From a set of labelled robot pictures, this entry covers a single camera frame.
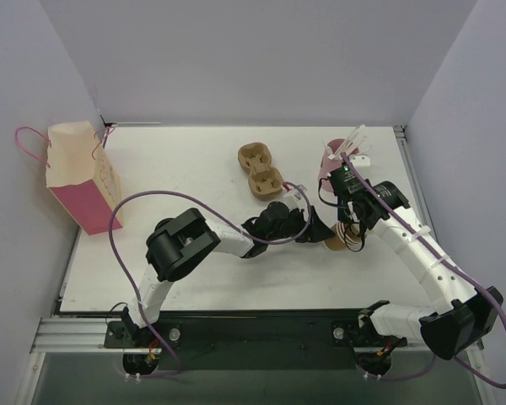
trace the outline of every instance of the pink bag handle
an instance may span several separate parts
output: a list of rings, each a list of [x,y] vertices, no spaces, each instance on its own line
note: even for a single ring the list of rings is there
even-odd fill
[[[37,156],[36,154],[31,153],[28,149],[26,149],[23,145],[21,145],[21,143],[19,141],[19,132],[21,132],[24,129],[28,129],[28,130],[30,130],[32,132],[37,133],[40,137],[42,137],[43,139],[45,139],[49,143],[50,147],[52,147],[51,140],[49,139],[49,137],[47,137],[46,135],[43,135],[41,132],[35,130],[32,127],[20,127],[20,128],[17,128],[17,131],[15,131],[15,144],[20,148],[20,150],[22,150],[23,152],[25,152],[29,156],[33,157],[34,159],[39,160],[41,163],[45,163],[45,165],[47,167],[51,167],[51,165],[49,165],[49,162],[47,162],[46,160],[43,160],[40,156]]]
[[[109,130],[102,138],[101,140],[98,142],[97,145],[95,145],[95,148],[94,150],[92,151],[92,159],[95,160],[95,157],[94,157],[94,152],[97,150],[97,148],[107,139],[107,137],[109,135],[111,135],[114,131],[115,131],[116,127],[105,127],[105,128],[101,128],[99,131],[96,131],[94,133],[94,138],[97,137],[101,132],[105,132],[107,130]]]

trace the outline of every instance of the black metal base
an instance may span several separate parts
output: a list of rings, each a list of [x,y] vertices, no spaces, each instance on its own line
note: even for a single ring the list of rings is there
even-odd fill
[[[187,370],[340,370],[354,368],[356,359],[347,342],[334,336],[336,328],[345,331],[354,348],[383,347],[389,340],[361,334],[359,312],[172,311],[161,312],[154,327],[175,349]],[[180,331],[174,342],[170,339],[173,328]],[[121,321],[112,321],[105,347],[146,348],[152,341],[148,333],[135,345]],[[175,367],[175,361],[163,351],[159,368]]]

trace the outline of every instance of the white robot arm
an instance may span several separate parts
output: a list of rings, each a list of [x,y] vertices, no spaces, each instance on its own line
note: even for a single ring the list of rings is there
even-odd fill
[[[191,210],[188,210],[180,217],[185,214],[186,216],[191,217],[190,213]],[[197,224],[200,224],[201,221],[199,222],[198,220],[198,215],[200,215],[200,213],[196,211],[195,214]],[[246,238],[244,234],[236,232],[234,229],[228,227],[225,224],[218,224],[209,219],[204,219],[204,224],[207,227],[205,231],[210,233],[213,241],[218,241],[218,243],[215,244],[213,250],[211,250],[212,252],[228,253],[237,257],[244,257],[255,246],[253,240]],[[165,224],[161,224],[161,226],[156,228],[156,233],[164,225]],[[189,245],[194,242],[193,237],[194,235],[185,236],[183,249],[184,251]],[[143,275],[143,280],[139,285],[139,292],[141,293],[142,297],[144,314],[150,323],[155,323],[159,319],[159,311],[161,310],[161,306],[163,305],[165,299],[167,298],[167,294],[174,284],[174,278],[172,278],[172,280],[173,281],[169,281],[167,278],[159,280],[159,274],[154,271],[154,267],[146,267]],[[140,329],[146,327],[146,322],[141,317],[141,314],[139,312],[137,301],[132,301],[128,307],[130,308],[128,312],[133,324],[135,324]]]
[[[431,301],[429,307],[380,301],[363,310],[358,318],[364,334],[425,342],[441,359],[452,359],[491,330],[497,312],[472,285],[446,267],[446,263],[455,264],[431,237],[431,229],[420,222],[396,186],[383,181],[372,189],[395,215],[417,230],[413,235],[365,189],[346,164],[332,171],[328,180],[337,196],[338,220],[346,225],[358,222],[362,238],[366,230],[372,230],[384,240]],[[440,258],[426,249],[418,238],[429,243]],[[502,304],[502,295],[494,287],[488,291]]]

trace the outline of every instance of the purple cable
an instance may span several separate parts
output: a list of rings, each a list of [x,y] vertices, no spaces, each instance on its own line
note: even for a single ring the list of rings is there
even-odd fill
[[[414,380],[415,378],[423,377],[429,371],[431,371],[433,369],[433,367],[435,366],[436,362],[437,362],[437,356],[433,355],[433,358],[431,359],[431,362],[429,363],[429,365],[425,369],[423,369],[421,371],[418,371],[417,373],[410,374],[410,375],[403,375],[401,377],[386,377],[386,376],[383,375],[382,377],[379,378],[379,381],[402,382],[402,381]],[[371,378],[374,378],[374,379],[377,379],[377,377],[378,377],[375,374],[368,373],[367,371],[365,371],[364,369],[362,369],[360,366],[358,366],[358,369],[361,370],[361,371],[363,371],[364,373],[367,373],[368,377],[371,377]]]
[[[167,192],[165,190],[151,190],[148,192],[138,192],[137,194],[133,194],[127,198],[124,198],[122,201],[120,201],[116,205],[116,208],[112,211],[112,214],[110,215],[110,220],[109,220],[110,248],[112,249],[113,253],[115,254],[116,260],[118,261],[118,264],[120,264],[122,271],[124,272],[124,274],[126,274],[126,277],[129,280],[129,283],[133,287],[133,291],[135,292],[135,296],[137,298],[138,311],[139,311],[139,314],[141,315],[144,323],[146,323],[146,326],[148,327],[150,332],[152,332],[153,335],[164,345],[164,347],[167,349],[167,351],[170,353],[170,355],[173,357],[173,359],[175,359],[176,363],[178,364],[178,370],[161,371],[158,373],[153,373],[149,377],[177,375],[182,371],[183,365],[182,365],[180,358],[178,357],[178,354],[176,354],[176,352],[169,346],[169,344],[165,341],[165,339],[163,339],[163,337],[158,333],[158,331],[155,330],[155,328],[152,326],[152,324],[148,321],[148,318],[146,317],[146,314],[144,313],[143,306],[140,304],[141,303],[141,293],[138,290],[137,285],[135,284],[135,280],[133,280],[133,276],[131,275],[131,273],[129,273],[129,270],[127,270],[126,264],[122,260],[120,253],[118,253],[118,249],[116,248],[115,238],[112,234],[112,225],[114,223],[115,216],[118,213],[118,211],[120,210],[120,208],[122,208],[122,206],[124,204],[126,204],[127,202],[134,200],[135,198],[144,197],[144,196],[152,196],[152,195],[161,194],[161,195],[166,195],[166,196],[185,198],[186,200],[189,200],[189,201],[203,207],[209,213],[212,213],[217,218],[221,219],[224,223],[226,223],[228,226],[230,226],[233,230],[240,232],[242,235],[244,235],[247,238],[250,238],[251,240],[253,240],[255,242],[262,243],[265,245],[283,245],[285,243],[293,242],[293,241],[297,240],[301,235],[303,235],[304,232],[307,230],[308,226],[310,226],[310,221],[311,221],[311,203],[310,203],[310,200],[305,195],[305,193],[301,190],[300,187],[297,187],[296,185],[294,185],[293,183],[291,183],[289,181],[285,181],[283,183],[283,185],[284,186],[285,185],[291,186],[292,188],[296,189],[302,195],[302,197],[305,200],[305,203],[307,204],[307,214],[308,214],[307,221],[305,222],[305,226],[302,228],[302,230],[300,230],[298,232],[298,234],[296,234],[292,238],[288,238],[288,239],[284,239],[284,240],[269,241],[269,240],[263,240],[263,239],[256,238],[255,236],[244,232],[243,229],[241,229],[239,226],[234,225],[232,222],[230,222],[223,215],[221,215],[220,213],[215,211],[213,208],[208,207],[208,205],[206,205],[204,202],[197,200],[196,198],[194,198],[192,196],[182,194],[181,192]]]
[[[354,168],[353,164],[351,163],[350,159],[345,155],[342,154],[343,160],[347,164],[347,166],[350,168],[350,170],[353,172],[353,174],[356,176],[358,180],[363,184],[363,186],[366,188],[366,190],[379,202],[379,204],[386,210],[388,213],[394,217],[397,222],[403,226],[406,230],[408,230],[412,235],[416,234],[416,230],[414,230],[411,225],[409,225],[405,220],[400,217],[391,207],[386,204],[386,202],[380,198],[377,195],[377,192],[374,190],[372,186],[369,185],[369,183],[358,173],[358,171]],[[431,252],[433,256],[435,256],[437,259],[442,259],[441,255],[435,250],[434,247],[431,246],[429,242],[427,242],[422,236],[418,236],[417,238],[422,242],[422,244]],[[482,294],[487,301],[492,305],[492,307],[495,309],[495,311],[498,313],[498,317],[500,318],[500,321],[503,323],[504,330],[506,331],[506,314],[504,313],[504,310],[500,306],[500,304],[493,298],[491,294],[489,294],[489,291],[487,291],[484,287],[482,287],[474,278],[467,275],[466,273],[463,273],[459,268],[456,266],[452,266],[450,263],[448,263],[446,260],[442,261],[443,265],[446,266],[451,272],[457,274],[459,277],[463,278],[467,283],[472,285],[480,294]],[[467,370],[469,370],[472,374],[474,374],[476,377],[480,378],[481,380],[484,380],[487,384],[490,384],[491,386],[494,386],[496,388],[502,388],[506,389],[506,383],[500,383],[491,380],[490,378],[486,377],[484,374],[480,373],[477,370],[474,370],[470,365],[468,365],[465,361],[458,359],[457,357],[454,358],[454,360],[465,367]]]

